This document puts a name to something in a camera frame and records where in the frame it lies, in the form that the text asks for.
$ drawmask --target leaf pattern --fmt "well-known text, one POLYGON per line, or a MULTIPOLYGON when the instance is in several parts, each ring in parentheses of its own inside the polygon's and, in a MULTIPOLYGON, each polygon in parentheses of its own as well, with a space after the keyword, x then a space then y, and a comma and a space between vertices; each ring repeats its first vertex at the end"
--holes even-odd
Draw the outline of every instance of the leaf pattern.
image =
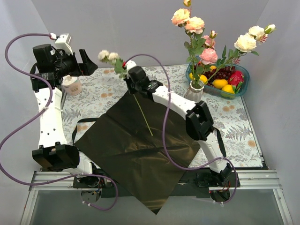
MULTIPOLYGON (((170 77, 172 91, 181 96, 184 96, 189 85, 185 78, 186 68, 186 65, 165 66, 170 77)), ((158 80, 167 85, 162 68, 144 67, 144 70, 149 79, 158 80)), ((82 92, 77 96, 67 96, 62 112, 63 129, 69 144, 72 142, 72 132, 78 120, 101 116, 127 91, 125 82, 119 79, 111 68, 99 68, 93 75, 82 76, 79 79, 82 83, 82 92)), ((262 166, 257 147, 248 145, 248 142, 253 141, 254 137, 241 98, 227 100, 204 93, 202 100, 210 109, 214 126, 221 132, 227 157, 232 163, 238 167, 262 166)), ((84 129, 79 130, 76 140, 85 131, 84 129)), ((190 167, 200 166, 206 162, 205 154, 200 149, 190 167)))

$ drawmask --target blue basket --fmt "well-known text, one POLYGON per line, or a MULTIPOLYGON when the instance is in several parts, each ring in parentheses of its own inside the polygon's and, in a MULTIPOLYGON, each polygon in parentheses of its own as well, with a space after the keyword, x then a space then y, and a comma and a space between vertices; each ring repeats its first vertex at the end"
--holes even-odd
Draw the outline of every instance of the blue basket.
MULTIPOLYGON (((227 98, 227 99, 234 99, 235 97, 239 97, 239 96, 242 96, 243 94, 245 94, 247 87, 248 87, 249 80, 250 80, 249 72, 244 67, 241 67, 239 65, 234 65, 234 66, 235 66, 236 71, 241 71, 242 74, 244 75, 244 82, 240 88, 240 91, 237 94, 232 94, 232 93, 229 93, 229 92, 226 92, 226 91, 223 91, 223 90, 220 90, 220 89, 214 88, 212 86, 208 86, 208 85, 204 86, 204 91, 211 95, 220 96, 222 98, 227 98)), ((192 80, 191 78, 189 78, 189 74, 191 72, 192 72, 191 68, 190 68, 190 66, 188 66, 187 71, 186 71, 186 78, 188 79, 189 83, 192 80)))

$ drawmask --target gray wall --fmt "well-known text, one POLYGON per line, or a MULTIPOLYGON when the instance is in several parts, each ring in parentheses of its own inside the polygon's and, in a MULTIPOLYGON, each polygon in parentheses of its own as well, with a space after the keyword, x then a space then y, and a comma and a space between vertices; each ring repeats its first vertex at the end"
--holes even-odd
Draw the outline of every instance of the gray wall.
POLYGON ((270 0, 258 20, 277 31, 244 60, 251 74, 245 96, 267 164, 278 171, 295 224, 300 224, 300 2, 270 0))
MULTIPOLYGON (((23 124, 38 111, 29 77, 14 71, 4 60, 6 44, 17 35, 27 32, 45 32, 47 29, 30 0, 0 0, 0 139, 23 124)), ((24 38, 11 48, 11 61, 29 71, 34 57, 34 45, 48 43, 48 39, 24 38)), ((0 160, 9 173, 30 182, 39 166, 32 160, 31 151, 38 146, 38 121, 24 128, 6 142, 0 160)), ((0 224, 20 223, 28 196, 28 186, 17 184, 0 172, 0 224)))
MULTIPOLYGON (((216 47, 222 54, 224 45, 233 47, 238 36, 256 24, 267 1, 230 0, 229 4, 223 0, 194 0, 192 14, 206 22, 207 34, 210 30, 219 34, 216 47)), ((171 23, 174 12, 184 7, 182 0, 32 2, 50 32, 70 33, 73 49, 85 48, 95 62, 102 49, 118 52, 123 59, 137 53, 148 53, 164 65, 186 62, 188 52, 183 43, 188 36, 171 23)), ((140 65, 156 65, 145 57, 136 61, 140 65)))

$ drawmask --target vase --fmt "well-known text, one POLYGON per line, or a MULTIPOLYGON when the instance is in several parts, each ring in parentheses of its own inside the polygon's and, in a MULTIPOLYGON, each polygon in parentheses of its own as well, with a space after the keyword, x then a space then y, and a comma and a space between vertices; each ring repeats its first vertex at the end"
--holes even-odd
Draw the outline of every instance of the vase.
POLYGON ((192 81, 189 83, 189 87, 187 89, 186 94, 184 95, 184 98, 194 101, 194 102, 200 102, 203 89, 204 89, 204 83, 202 81, 199 81, 199 84, 201 86, 200 89, 193 88, 192 81))

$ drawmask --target black cloth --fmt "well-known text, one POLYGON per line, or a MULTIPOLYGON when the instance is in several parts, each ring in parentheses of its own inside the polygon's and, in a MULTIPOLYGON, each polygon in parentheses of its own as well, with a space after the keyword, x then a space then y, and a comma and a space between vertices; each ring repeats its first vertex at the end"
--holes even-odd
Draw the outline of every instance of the black cloth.
MULTIPOLYGON (((162 127, 166 107, 135 95, 153 136, 134 96, 127 92, 75 146, 157 214, 185 171, 175 167, 164 153, 162 127)), ((172 110, 166 125, 166 145, 173 160, 185 167, 200 148, 187 135, 184 119, 172 110)))

